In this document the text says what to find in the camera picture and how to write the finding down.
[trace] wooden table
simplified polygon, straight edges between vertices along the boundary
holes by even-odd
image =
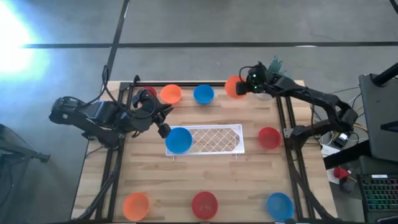
[[[115,97],[119,84],[108,83]],[[155,89],[160,93],[161,87]],[[279,148],[267,151],[259,147],[257,140],[263,127],[280,130],[275,99],[261,101],[248,94],[241,100],[234,100],[227,96],[223,87],[215,87],[213,102],[202,106],[193,99],[192,87],[182,87],[182,91],[182,100],[174,105],[166,123],[171,126],[242,124],[245,154],[237,159],[232,154],[177,156],[173,161],[165,155],[164,139],[158,135],[156,125],[138,138],[126,137],[114,221],[128,221],[123,215],[123,201],[127,195],[145,192],[150,200],[150,211],[143,222],[197,222],[191,202],[202,190],[212,192],[218,199],[218,213],[210,221],[272,221],[264,209],[268,196],[283,192],[293,198],[283,142]],[[108,95],[101,99],[110,100]],[[292,104],[297,124],[310,124],[309,104],[296,99],[292,99]],[[88,152],[98,146],[98,142],[90,142]],[[319,146],[306,144],[302,151],[312,192],[326,210],[337,217]],[[98,193],[105,157],[104,149],[85,160],[72,217],[79,216]],[[304,197],[302,192],[300,194],[306,213]],[[108,209],[107,200],[104,209]]]

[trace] concrete floor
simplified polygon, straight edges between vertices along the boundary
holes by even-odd
[[[31,161],[15,207],[2,223],[69,219],[87,141],[53,124],[54,100],[98,94],[110,49],[20,49],[13,44],[112,43],[123,0],[0,1],[0,123],[50,162]],[[397,41],[398,15],[387,0],[132,0],[120,42]],[[274,55],[294,79],[332,92],[358,75],[397,62],[398,47],[119,49],[112,80],[222,80]],[[339,93],[350,100],[359,90]],[[363,220],[361,202],[333,189],[339,217]]]

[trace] computer keyboard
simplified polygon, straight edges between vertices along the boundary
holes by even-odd
[[[358,175],[367,212],[398,212],[398,175]]]

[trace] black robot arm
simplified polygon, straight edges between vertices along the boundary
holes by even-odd
[[[238,95],[244,95],[247,92],[268,93],[272,97],[291,96],[320,106],[326,111],[327,120],[310,126],[294,127],[288,139],[293,148],[301,148],[307,139],[314,135],[324,135],[329,131],[352,131],[358,117],[355,110],[336,95],[300,86],[291,78],[269,72],[261,62],[249,69],[246,81],[242,80],[236,84]]]
[[[62,97],[55,101],[50,120],[57,124],[76,126],[84,131],[85,138],[98,141],[112,149],[118,146],[119,138],[129,132],[143,133],[155,123],[162,138],[170,132],[170,126],[164,123],[166,116],[173,110],[171,105],[163,105],[149,90],[141,90],[132,97],[136,110],[125,110],[113,101],[96,101],[86,104],[73,97]]]

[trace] white tray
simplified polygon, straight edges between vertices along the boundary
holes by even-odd
[[[171,126],[171,128],[189,130],[193,137],[193,144],[183,154],[172,153],[166,147],[167,156],[244,153],[241,124]]]

